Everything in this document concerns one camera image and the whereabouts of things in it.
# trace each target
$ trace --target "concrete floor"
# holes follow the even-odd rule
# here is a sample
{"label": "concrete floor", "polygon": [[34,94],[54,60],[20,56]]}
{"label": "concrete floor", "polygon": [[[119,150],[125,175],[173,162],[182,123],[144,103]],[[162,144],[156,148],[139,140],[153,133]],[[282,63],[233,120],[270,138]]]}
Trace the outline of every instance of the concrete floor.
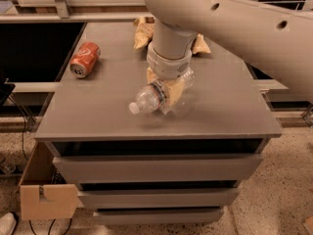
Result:
{"label": "concrete floor", "polygon": [[[34,145],[32,135],[26,134],[24,141],[29,155]],[[22,134],[0,133],[0,152],[17,164],[24,164]],[[284,128],[282,137],[272,139],[263,155],[261,166],[240,185],[239,197],[224,209],[218,222],[102,226],[92,219],[91,211],[77,209],[67,234],[308,234],[303,221],[313,215],[313,129]],[[20,214],[18,183],[18,178],[0,178],[0,216],[6,212]],[[36,234],[47,234],[51,221],[33,221]],[[67,225],[68,220],[57,220],[51,234],[63,234]],[[20,220],[15,234],[32,234],[28,222]]]}

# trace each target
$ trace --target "bottle cap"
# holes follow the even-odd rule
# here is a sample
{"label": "bottle cap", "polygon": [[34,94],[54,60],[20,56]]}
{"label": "bottle cap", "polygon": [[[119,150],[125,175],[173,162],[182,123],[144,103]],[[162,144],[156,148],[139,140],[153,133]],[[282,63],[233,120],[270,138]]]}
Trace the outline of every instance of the bottle cap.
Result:
{"label": "bottle cap", "polygon": [[138,105],[135,102],[132,102],[129,104],[128,106],[129,111],[133,114],[133,115],[137,115],[140,113],[140,109],[138,107]]}

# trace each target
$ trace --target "drawer front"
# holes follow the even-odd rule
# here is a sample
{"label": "drawer front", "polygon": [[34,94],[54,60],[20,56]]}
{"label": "drawer front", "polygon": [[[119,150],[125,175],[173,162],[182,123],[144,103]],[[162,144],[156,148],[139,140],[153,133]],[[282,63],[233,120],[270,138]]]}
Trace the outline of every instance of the drawer front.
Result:
{"label": "drawer front", "polygon": [[87,209],[223,207],[231,205],[239,194],[236,188],[87,191],[78,198]]}
{"label": "drawer front", "polygon": [[248,179],[262,155],[55,157],[70,182],[160,182]]}
{"label": "drawer front", "polygon": [[95,211],[94,218],[103,225],[187,223],[217,221],[222,214],[221,209]]}

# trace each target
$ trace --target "red soda can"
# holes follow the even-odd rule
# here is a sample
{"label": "red soda can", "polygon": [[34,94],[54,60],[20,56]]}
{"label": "red soda can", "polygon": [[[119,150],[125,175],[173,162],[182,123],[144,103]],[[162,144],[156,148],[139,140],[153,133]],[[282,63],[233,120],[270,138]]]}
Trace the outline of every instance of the red soda can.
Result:
{"label": "red soda can", "polygon": [[101,54],[99,46],[93,42],[84,42],[69,62],[70,71],[77,77],[86,77],[94,68]]}

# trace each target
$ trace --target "cardboard box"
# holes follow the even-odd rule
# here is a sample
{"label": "cardboard box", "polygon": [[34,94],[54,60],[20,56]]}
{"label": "cardboard box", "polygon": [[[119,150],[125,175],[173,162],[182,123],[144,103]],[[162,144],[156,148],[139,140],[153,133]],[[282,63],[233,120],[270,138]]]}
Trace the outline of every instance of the cardboard box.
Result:
{"label": "cardboard box", "polygon": [[72,218],[78,190],[72,184],[52,184],[57,175],[52,160],[46,145],[37,143],[19,185],[22,220]]}

